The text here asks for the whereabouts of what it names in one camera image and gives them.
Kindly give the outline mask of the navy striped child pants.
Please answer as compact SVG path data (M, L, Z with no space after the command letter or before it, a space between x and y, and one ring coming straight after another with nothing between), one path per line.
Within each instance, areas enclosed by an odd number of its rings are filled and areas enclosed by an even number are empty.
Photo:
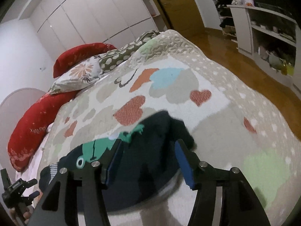
M108 212L132 207L156 195L177 173L179 164L174 153L177 140L192 149L194 139L184 122L167 111L157 112L137 124L130 132L120 132L124 151L114 183L103 192ZM46 188L65 167L82 169L113 147L116 138L100 138L74 148L57 163L40 172L39 189Z

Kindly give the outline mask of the pink bed sheet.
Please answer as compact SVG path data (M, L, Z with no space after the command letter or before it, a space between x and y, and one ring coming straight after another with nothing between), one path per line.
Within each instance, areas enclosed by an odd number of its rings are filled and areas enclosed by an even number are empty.
M28 166L23 172L15 173L15 180L23 179L24 181L29 181L31 179L36 179L38 176L38 168L42 159L44 146L49 137L50 130L54 123L51 123L46 129L46 135L44 136L42 142L40 143L38 149L34 153L33 157L31 157Z

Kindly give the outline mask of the long red pillow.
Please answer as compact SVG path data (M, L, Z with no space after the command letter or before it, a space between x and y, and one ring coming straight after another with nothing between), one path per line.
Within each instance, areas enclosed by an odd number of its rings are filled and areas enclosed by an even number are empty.
M7 146L11 165L17 172L26 169L59 109L77 93L77 91L54 95L47 93L24 113L12 132Z

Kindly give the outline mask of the heart patterned quilt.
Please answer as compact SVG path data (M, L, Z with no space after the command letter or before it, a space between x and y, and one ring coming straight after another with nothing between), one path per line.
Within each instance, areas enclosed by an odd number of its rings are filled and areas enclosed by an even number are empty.
M300 208L300 141L270 100L173 30L61 107L39 168L160 111L185 124L199 158L242 170L271 225L291 222Z

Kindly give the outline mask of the round white headboard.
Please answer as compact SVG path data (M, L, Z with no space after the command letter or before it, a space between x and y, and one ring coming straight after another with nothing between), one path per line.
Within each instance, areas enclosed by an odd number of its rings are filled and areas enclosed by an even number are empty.
M1 166L13 172L7 145L17 123L28 108L38 101L45 91L36 88L21 88L13 91L1 102Z

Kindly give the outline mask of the floral white pillow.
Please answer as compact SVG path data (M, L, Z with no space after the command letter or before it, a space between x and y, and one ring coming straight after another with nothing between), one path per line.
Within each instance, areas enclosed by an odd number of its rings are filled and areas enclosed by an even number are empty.
M102 73L97 58L88 58L58 77L49 89L49 94L82 90L97 82Z

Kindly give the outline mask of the olive cloud pattern pillow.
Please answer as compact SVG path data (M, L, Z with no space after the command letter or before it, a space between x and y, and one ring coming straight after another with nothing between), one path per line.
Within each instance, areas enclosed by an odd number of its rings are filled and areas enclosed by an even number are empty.
M135 41L126 44L120 49L110 50L106 53L94 56L100 66L101 72L108 73L112 71L121 63L128 60L140 47L159 34L160 32L156 30L147 31L140 35Z

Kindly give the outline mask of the red pillow at back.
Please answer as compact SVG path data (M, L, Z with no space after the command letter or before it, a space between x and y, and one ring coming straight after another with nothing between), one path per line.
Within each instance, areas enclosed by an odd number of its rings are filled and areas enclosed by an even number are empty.
M62 53L54 63L53 66L53 78L57 78L64 73L66 73L69 69L71 69L75 64L86 60L92 56L106 53L110 50L115 50L116 47L107 43L90 43L83 44L76 47L73 47L64 53Z

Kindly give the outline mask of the white wardrobe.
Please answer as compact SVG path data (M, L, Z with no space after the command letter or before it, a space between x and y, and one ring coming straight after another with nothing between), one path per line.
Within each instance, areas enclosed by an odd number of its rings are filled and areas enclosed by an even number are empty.
M121 48L146 31L167 29L153 0L26 0L18 18L30 20L53 60L78 45Z

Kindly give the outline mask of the white shelf unit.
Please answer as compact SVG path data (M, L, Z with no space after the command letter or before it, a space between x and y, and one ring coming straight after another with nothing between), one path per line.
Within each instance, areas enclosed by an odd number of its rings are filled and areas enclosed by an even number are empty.
M300 28L279 12L243 5L228 6L238 51L279 83L300 91Z

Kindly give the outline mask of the wooden door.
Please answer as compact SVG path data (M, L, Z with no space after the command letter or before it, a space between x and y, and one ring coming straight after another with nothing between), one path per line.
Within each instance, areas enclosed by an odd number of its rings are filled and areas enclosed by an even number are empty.
M205 33L204 23L195 0L157 0L170 28L184 37Z

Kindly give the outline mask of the black shoe rack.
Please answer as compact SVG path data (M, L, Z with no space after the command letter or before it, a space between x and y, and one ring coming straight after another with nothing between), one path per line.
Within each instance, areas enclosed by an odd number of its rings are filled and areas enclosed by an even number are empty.
M224 36L236 38L236 29L229 5L237 0L212 0L220 20L219 27Z

